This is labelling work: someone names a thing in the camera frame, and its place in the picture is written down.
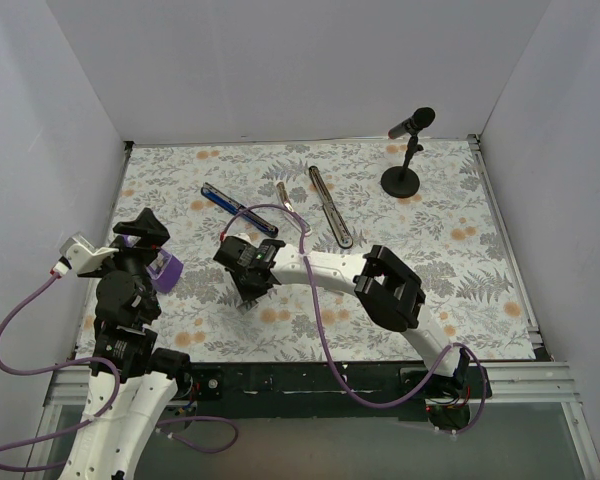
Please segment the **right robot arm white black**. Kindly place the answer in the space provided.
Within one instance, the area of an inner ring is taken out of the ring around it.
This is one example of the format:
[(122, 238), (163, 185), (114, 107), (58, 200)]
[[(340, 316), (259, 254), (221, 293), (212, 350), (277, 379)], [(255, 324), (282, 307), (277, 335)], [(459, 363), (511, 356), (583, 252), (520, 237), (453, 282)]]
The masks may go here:
[(375, 245), (366, 254), (303, 254), (280, 240), (255, 246), (227, 236), (213, 260), (230, 274), (247, 305), (278, 285), (315, 285), (351, 295), (375, 325), (401, 334), (416, 350), (440, 395), (455, 397), (469, 384), (469, 355), (452, 345), (425, 305), (420, 277), (385, 246)]

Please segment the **blue stapler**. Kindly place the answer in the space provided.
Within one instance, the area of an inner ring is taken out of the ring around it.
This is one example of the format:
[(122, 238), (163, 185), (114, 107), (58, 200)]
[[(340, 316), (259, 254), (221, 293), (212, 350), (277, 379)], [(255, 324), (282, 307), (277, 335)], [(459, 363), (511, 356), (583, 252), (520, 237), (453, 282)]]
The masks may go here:
[[(243, 204), (222, 193), (220, 190), (207, 182), (202, 185), (200, 192), (201, 195), (207, 200), (211, 201), (232, 215), (237, 215), (240, 211), (245, 209)], [(279, 229), (277, 226), (266, 221), (256, 213), (247, 212), (243, 215), (243, 218), (261, 233), (270, 238), (276, 238), (279, 234)]]

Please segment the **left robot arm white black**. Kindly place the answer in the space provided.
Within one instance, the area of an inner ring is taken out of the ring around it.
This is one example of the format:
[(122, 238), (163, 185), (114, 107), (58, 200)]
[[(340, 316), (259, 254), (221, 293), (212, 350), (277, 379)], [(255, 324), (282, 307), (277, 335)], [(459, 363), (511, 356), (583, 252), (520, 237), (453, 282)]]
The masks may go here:
[(79, 276), (98, 281), (87, 396), (63, 479), (132, 478), (164, 408), (193, 386), (189, 356), (157, 347), (149, 327), (162, 310), (148, 268), (167, 228), (145, 208), (113, 232), (107, 247), (75, 235), (63, 251)]

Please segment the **purple stapler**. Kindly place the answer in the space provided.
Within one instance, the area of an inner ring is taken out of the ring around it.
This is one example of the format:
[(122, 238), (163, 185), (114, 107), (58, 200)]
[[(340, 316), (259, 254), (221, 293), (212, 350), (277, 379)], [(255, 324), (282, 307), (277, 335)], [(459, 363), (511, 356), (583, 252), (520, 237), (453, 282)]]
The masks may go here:
[(146, 295), (167, 294), (178, 283), (183, 263), (165, 248), (138, 248), (137, 237), (118, 235), (114, 264), (129, 288)]

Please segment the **white stapler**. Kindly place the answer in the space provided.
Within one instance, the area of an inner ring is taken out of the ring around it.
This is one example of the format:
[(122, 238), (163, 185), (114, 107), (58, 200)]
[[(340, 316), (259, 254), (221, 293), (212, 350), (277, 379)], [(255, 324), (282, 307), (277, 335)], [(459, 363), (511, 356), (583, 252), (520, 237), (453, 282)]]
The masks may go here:
[(296, 219), (296, 215), (300, 215), (300, 212), (292, 202), (285, 183), (283, 181), (277, 182), (275, 185), (275, 189), (279, 204), (284, 210), (285, 218), (298, 232), (305, 231), (305, 234), (307, 236), (310, 236), (312, 234), (311, 226), (306, 222), (306, 220), (303, 217), (300, 217), (300, 221), (297, 221)]

